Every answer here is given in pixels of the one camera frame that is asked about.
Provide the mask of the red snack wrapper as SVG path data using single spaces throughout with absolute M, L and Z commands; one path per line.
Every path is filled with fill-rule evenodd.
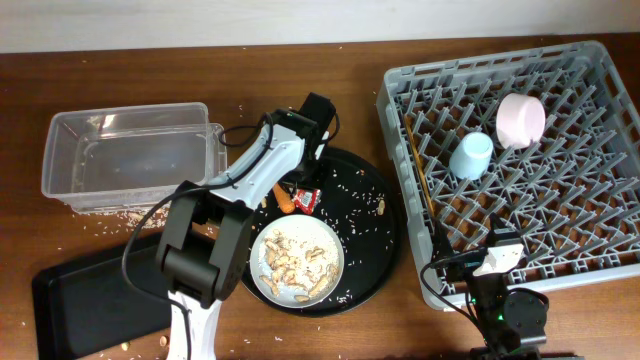
M 321 191 L 319 189 L 298 189 L 293 197 L 293 202 L 303 213 L 311 215 L 319 203 L 320 197 Z

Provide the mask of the light blue cup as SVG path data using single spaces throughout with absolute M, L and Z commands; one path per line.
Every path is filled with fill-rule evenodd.
M 449 160 L 451 173 L 459 179 L 478 180 L 488 169 L 494 146 L 482 132 L 467 134 Z

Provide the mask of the orange carrot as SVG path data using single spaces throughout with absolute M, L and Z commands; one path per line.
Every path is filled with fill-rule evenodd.
M 273 193 L 278 207 L 283 213 L 290 214 L 295 211 L 296 206 L 290 195 L 278 183 L 274 185 Z

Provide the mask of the pink bowl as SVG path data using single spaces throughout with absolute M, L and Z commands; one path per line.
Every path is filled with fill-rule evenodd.
M 497 139 L 503 148 L 527 148 L 542 138 L 545 122 L 545 110 L 539 99 L 509 94 L 498 107 Z

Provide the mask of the wooden chopstick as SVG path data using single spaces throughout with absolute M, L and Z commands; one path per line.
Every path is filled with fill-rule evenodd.
M 408 115 L 403 115 L 402 119 L 403 119 L 403 124 L 405 126 L 405 130 L 407 133 L 407 138 L 408 138 L 409 146 L 411 149 L 411 153 L 413 155 L 413 158 L 416 164 L 416 169 L 418 171 L 418 178 L 420 180 L 421 188 L 425 197 L 425 203 L 427 205 L 427 209 L 430 217 L 434 218 L 435 209 L 434 209 L 434 205 L 432 203 L 432 200 L 428 191 L 428 187 L 426 184 L 426 178 L 425 178 L 425 174 L 422 167 L 422 160 L 420 158 L 420 154 L 418 153 L 418 149 L 414 141 L 414 135 L 411 128 L 411 118 Z

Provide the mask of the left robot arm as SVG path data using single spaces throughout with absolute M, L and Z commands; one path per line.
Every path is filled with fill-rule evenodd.
M 133 290 L 170 306 L 169 358 L 214 358 L 220 308 L 244 273 L 258 205 L 281 179 L 311 176 L 338 124 L 335 106 L 316 93 L 298 110 L 265 113 L 251 146 L 223 174 L 203 185 L 183 182 L 138 222 L 132 240 L 158 210 L 169 209 L 155 256 L 166 294 L 139 287 L 121 261 Z

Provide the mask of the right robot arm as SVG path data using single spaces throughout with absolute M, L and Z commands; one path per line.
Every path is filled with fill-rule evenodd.
M 546 342 L 544 327 L 549 310 L 546 295 L 528 288 L 507 286 L 506 276 L 514 270 L 524 252 L 519 232 L 510 229 L 497 215 L 490 216 L 490 231 L 479 248 L 456 253 L 445 226 L 434 222 L 434 255 L 420 271 L 420 280 L 438 300 L 452 303 L 427 284 L 428 270 L 444 269 L 449 282 L 467 285 L 466 317 L 483 337 L 485 345 L 469 352 L 471 359 L 539 359 L 539 346 Z

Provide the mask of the grey plate with rice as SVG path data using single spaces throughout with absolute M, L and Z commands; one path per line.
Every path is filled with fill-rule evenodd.
M 344 249 L 335 231 L 308 215 L 289 215 L 260 230 L 249 255 L 260 295 L 287 309 L 321 303 L 344 272 Z

